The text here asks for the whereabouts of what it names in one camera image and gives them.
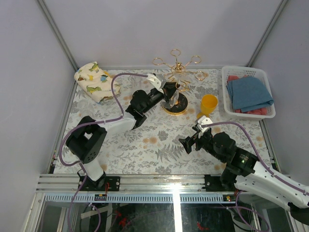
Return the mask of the gold wine glass rack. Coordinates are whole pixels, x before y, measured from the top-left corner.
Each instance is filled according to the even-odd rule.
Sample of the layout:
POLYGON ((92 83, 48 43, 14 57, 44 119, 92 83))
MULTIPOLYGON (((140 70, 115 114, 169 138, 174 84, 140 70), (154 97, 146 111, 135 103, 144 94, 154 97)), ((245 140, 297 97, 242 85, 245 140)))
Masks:
POLYGON ((187 66, 189 64, 199 64, 202 59, 198 55, 193 55, 190 60, 183 64, 178 60, 181 55, 179 49, 172 49, 170 54, 175 57, 175 64, 169 65, 163 61, 162 58, 156 57, 152 60, 152 64, 155 66, 165 65, 170 68, 169 73, 164 74, 164 77, 169 81, 176 84, 176 89, 178 91, 177 98, 172 98, 175 100, 175 104, 171 108, 163 106, 166 113, 174 116, 181 115, 185 112, 188 106, 188 99, 183 94, 190 90, 191 79, 188 77, 189 74, 193 75, 195 79, 203 81, 209 75, 203 71, 189 71, 187 66))

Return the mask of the short clear wine glass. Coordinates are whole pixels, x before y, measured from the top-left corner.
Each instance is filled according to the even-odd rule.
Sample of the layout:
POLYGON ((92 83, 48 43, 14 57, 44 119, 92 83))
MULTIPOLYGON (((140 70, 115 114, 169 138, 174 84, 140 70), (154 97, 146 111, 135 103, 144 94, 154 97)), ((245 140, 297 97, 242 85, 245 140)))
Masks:
MULTIPOLYGON (((170 81, 167 79, 166 81, 167 82, 177 82, 175 80, 170 81)), ((172 115, 182 114, 186 110, 188 101, 187 101, 187 98, 180 92, 180 85, 178 87, 178 90, 172 96, 171 100, 168 102, 163 101, 161 105, 167 113, 172 114, 172 115)))

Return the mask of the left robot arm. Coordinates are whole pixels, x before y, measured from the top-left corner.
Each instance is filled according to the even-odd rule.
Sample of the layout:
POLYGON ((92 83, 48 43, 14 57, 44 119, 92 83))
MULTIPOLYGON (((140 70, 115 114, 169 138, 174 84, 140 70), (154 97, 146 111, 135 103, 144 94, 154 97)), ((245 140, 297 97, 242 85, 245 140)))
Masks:
POLYGON ((103 126, 90 116, 82 118, 78 129, 66 140, 66 146, 81 162, 86 172, 86 182, 91 188, 99 191, 106 187, 106 174, 97 158, 105 138, 140 127, 147 118, 145 113, 161 101, 172 107, 178 99, 179 86, 175 82, 166 82, 162 92, 156 88, 149 93, 144 90, 135 91, 123 117, 118 120, 109 119, 103 126))

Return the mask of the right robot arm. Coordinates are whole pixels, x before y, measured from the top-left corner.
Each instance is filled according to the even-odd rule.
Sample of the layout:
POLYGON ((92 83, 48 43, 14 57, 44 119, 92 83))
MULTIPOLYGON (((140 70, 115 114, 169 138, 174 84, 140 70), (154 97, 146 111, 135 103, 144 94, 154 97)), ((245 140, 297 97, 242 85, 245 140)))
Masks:
POLYGON ((266 165, 256 153, 250 153, 236 145, 225 132, 212 134, 211 129, 193 127, 196 133, 180 139, 186 153, 203 149, 220 162, 225 169, 220 177, 224 190, 238 189, 253 193, 271 201, 291 216, 308 225, 309 188, 266 165))

